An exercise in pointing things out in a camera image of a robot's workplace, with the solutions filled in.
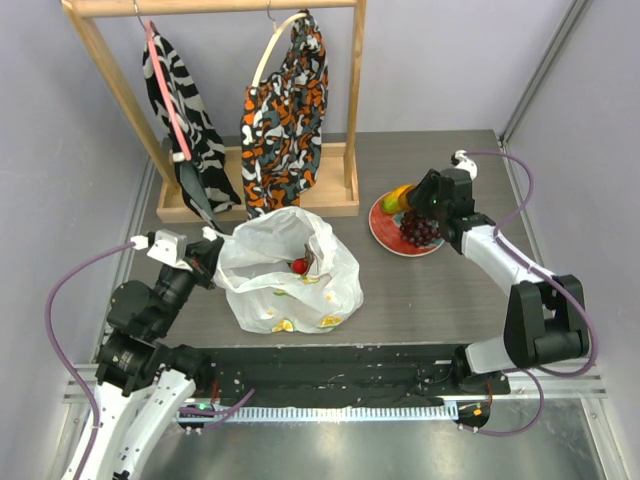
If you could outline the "white plastic bag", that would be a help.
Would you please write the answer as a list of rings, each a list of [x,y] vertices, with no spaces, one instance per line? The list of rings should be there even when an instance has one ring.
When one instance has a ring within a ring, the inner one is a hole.
[[[326,333],[364,303],[360,265],[320,216],[286,207],[237,226],[221,238],[215,285],[248,332]],[[318,275],[294,274],[289,263],[309,244],[319,259]]]

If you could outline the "red cherry bunch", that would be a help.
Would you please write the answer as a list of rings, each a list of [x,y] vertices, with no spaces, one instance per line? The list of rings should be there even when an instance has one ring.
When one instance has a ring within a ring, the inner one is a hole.
[[[318,275],[319,259],[309,244],[304,245],[304,255],[289,263],[290,270],[297,275]]]

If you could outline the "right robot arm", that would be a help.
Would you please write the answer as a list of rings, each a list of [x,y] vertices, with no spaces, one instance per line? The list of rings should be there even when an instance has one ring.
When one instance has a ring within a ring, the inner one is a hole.
[[[477,393],[488,374],[593,358],[596,343],[580,281],[540,267],[502,236],[496,223],[476,210],[468,171],[430,170],[418,185],[400,193],[398,205],[435,222],[440,237],[478,265],[508,298],[501,335],[456,351],[451,380],[457,391]]]

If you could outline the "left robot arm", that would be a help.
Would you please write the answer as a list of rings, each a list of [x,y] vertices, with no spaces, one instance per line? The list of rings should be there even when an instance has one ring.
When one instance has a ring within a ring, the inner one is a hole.
[[[137,479],[179,407],[205,397],[213,385],[212,359],[187,345],[161,344],[196,287],[213,288],[222,238],[187,244],[168,231],[155,240],[179,245],[154,286],[118,286],[107,323],[113,331],[97,356],[91,413],[66,479]]]

